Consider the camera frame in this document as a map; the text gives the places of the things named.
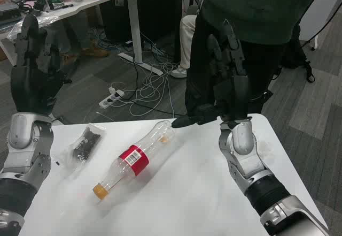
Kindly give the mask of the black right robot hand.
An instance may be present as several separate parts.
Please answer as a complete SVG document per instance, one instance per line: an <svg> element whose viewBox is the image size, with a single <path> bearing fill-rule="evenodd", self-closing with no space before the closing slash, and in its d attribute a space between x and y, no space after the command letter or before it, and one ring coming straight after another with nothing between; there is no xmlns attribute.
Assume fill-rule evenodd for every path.
<svg viewBox="0 0 342 236"><path fill-rule="evenodd" d="M224 121L248 118L250 81L243 67L241 42L228 20L224 20L219 37L211 34L207 38L207 49L215 103L202 104L192 115L178 117L172 122L172 128L207 124L218 116Z"/></svg>

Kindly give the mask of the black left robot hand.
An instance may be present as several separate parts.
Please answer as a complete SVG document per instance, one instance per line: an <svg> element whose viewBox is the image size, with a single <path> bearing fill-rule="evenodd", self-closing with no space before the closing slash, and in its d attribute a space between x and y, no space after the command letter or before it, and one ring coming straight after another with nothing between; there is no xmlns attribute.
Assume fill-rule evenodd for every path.
<svg viewBox="0 0 342 236"><path fill-rule="evenodd" d="M72 82L61 69L56 34L39 28L37 18L29 14L17 34L15 51L10 86L17 111L49 115L62 86Z"/></svg>

